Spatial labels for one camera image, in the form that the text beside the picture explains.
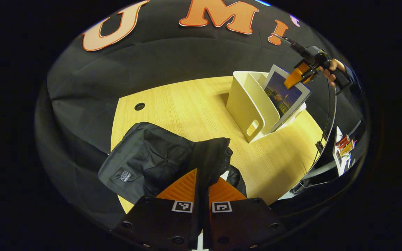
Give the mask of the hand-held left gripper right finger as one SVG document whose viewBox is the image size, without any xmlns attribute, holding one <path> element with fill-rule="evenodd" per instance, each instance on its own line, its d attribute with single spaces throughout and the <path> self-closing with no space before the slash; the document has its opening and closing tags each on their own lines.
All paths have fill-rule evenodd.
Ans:
<svg viewBox="0 0 402 251">
<path fill-rule="evenodd" d="M 208 188 L 208 249 L 263 250 L 286 227 L 262 198 L 247 198 L 223 178 Z"/>
</svg>

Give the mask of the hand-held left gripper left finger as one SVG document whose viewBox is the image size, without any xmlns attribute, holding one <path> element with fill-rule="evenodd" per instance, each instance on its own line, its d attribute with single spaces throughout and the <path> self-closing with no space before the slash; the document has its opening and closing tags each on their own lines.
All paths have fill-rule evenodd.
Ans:
<svg viewBox="0 0 402 251">
<path fill-rule="evenodd" d="M 156 197 L 141 197 L 113 232 L 144 250 L 191 251 L 198 246 L 198 171 L 191 170 Z"/>
</svg>

